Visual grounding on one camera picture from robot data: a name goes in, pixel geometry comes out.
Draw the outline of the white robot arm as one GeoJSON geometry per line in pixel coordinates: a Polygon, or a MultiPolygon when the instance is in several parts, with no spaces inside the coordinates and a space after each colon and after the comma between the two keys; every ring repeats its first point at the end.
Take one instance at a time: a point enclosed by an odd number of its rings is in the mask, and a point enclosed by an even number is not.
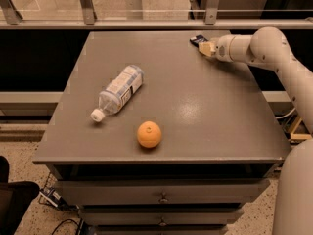
{"type": "MultiPolygon", "coordinates": [[[[253,35],[228,34],[197,43],[207,57],[274,71],[313,133],[313,72],[293,54],[283,33],[262,27],[253,35]]],[[[284,161],[272,235],[313,235],[313,138],[292,148],[284,161]]]]}

